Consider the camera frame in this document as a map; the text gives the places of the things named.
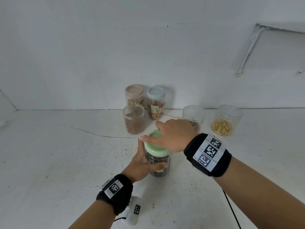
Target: jar of yellow snacks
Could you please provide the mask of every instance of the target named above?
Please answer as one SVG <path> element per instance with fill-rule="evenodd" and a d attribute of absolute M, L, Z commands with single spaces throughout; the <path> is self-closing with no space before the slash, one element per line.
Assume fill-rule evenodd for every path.
<path fill-rule="evenodd" d="M 242 116 L 240 109 L 227 104 L 220 105 L 211 123 L 211 129 L 219 135 L 230 136 Z"/>

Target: pink lid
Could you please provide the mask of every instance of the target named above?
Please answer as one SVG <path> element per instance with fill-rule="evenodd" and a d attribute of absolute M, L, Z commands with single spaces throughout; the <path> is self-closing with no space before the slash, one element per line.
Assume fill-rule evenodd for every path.
<path fill-rule="evenodd" d="M 143 96 L 143 93 L 143 88 L 137 84 L 132 84 L 125 88 L 125 96 L 129 98 L 137 98 Z"/>

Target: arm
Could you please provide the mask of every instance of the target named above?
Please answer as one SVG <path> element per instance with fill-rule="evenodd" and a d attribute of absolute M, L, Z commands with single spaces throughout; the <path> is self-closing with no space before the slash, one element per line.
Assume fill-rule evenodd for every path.
<path fill-rule="evenodd" d="M 258 228 L 305 228 L 305 204 L 236 158 L 214 180 Z"/>
<path fill-rule="evenodd" d="M 184 151 L 198 135 L 187 120 L 157 121 L 156 126 L 162 137 L 140 140 L 173 152 Z M 213 178 L 259 229 L 305 228 L 305 204 L 236 158 L 221 177 Z"/>
<path fill-rule="evenodd" d="M 144 143 L 138 140 L 138 151 L 129 165 L 123 170 L 124 174 L 133 183 L 142 180 L 149 173 L 164 169 L 167 163 L 149 164 L 145 158 Z M 116 215 L 113 206 L 96 200 L 69 229 L 109 229 Z"/>

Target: plastic jar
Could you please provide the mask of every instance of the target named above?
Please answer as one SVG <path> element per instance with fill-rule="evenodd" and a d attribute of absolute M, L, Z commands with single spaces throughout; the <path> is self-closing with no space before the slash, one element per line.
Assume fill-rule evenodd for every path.
<path fill-rule="evenodd" d="M 128 133 L 139 134 L 145 130 L 145 110 L 142 105 L 127 105 L 123 109 L 123 116 Z"/>
<path fill-rule="evenodd" d="M 147 135 L 153 137 L 161 137 L 162 132 L 160 130 L 154 130 Z M 151 175 L 155 177 L 164 177 L 170 170 L 171 152 L 161 146 L 147 142 L 144 142 L 144 147 L 146 152 L 146 159 L 150 164 L 159 162 L 168 163 L 167 168 L 151 172 Z"/>
<path fill-rule="evenodd" d="M 200 131 L 200 126 L 202 125 L 205 118 L 204 108 L 198 105 L 188 105 L 182 110 L 182 119 L 187 119 L 195 129 L 195 131 Z"/>
<path fill-rule="evenodd" d="M 144 91 L 140 85 L 132 84 L 125 88 L 126 104 L 144 105 Z"/>
<path fill-rule="evenodd" d="M 223 104 L 217 109 L 211 129 L 222 136 L 230 136 L 242 118 L 243 113 L 234 106 Z"/>
<path fill-rule="evenodd" d="M 147 90 L 147 111 L 153 120 L 159 120 L 164 111 L 165 90 L 162 87 L 154 86 Z"/>

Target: wristband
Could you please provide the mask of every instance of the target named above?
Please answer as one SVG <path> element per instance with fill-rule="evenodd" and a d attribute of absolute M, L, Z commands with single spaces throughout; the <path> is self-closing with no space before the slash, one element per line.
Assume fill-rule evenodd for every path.
<path fill-rule="evenodd" d="M 221 177 L 227 170 L 232 155 L 214 135 L 201 133 L 185 148 L 184 154 L 194 167 L 208 176 Z"/>
<path fill-rule="evenodd" d="M 98 193 L 96 200 L 101 200 L 112 205 L 114 213 L 119 215 L 128 206 L 132 196 L 132 189 L 133 185 L 128 177 L 118 174 L 102 185 L 102 190 Z"/>

